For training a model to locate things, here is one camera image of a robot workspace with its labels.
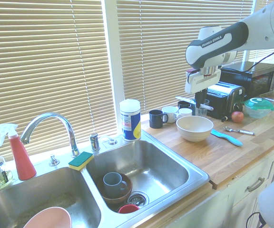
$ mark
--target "green lid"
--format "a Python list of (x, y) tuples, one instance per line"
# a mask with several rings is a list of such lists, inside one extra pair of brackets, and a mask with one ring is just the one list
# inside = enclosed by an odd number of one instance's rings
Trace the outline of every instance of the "green lid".
[(270, 103), (269, 101), (259, 98), (259, 97), (254, 97), (249, 100), (245, 101), (245, 106), (253, 109), (253, 110), (258, 110), (258, 109), (270, 109), (274, 110), (274, 105)]

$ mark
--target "white mug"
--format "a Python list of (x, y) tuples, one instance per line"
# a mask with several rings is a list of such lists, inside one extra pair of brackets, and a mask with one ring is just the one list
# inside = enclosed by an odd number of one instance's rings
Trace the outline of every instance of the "white mug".
[(189, 116), (192, 115), (192, 109), (189, 108), (181, 108), (178, 110), (179, 116), (177, 117), (178, 119), (184, 116)]
[(179, 115), (178, 108), (173, 106), (166, 106), (162, 108), (163, 113), (167, 114), (168, 121), (167, 123), (174, 123), (177, 120), (177, 116)]

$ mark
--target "wooden countertop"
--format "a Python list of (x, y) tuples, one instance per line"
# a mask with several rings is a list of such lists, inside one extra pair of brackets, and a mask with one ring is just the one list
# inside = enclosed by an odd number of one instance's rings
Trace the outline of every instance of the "wooden countertop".
[[(215, 130), (240, 140), (242, 147), (214, 135), (200, 142), (189, 142), (180, 136), (176, 123), (166, 123), (160, 129), (152, 129), (149, 122), (144, 121), (142, 129), (208, 173), (213, 188), (218, 189), (274, 149), (274, 111), (262, 119), (251, 118), (245, 112), (244, 114), (241, 123), (221, 122), (209, 117)], [(256, 136), (227, 132), (224, 126), (248, 130)]]

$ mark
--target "yellow sponge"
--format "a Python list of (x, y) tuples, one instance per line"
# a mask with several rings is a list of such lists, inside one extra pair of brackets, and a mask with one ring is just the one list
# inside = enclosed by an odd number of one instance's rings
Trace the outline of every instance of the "yellow sponge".
[(89, 163), (94, 158), (92, 153), (82, 152), (76, 158), (74, 158), (68, 166), (74, 170), (80, 171), (87, 163)]

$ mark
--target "microwave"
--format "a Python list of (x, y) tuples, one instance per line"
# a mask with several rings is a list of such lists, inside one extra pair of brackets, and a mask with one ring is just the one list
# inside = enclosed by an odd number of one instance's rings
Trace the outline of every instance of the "microwave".
[(274, 90), (274, 64), (259, 63), (251, 68), (254, 64), (247, 61), (221, 68), (220, 81), (244, 87), (244, 101)]

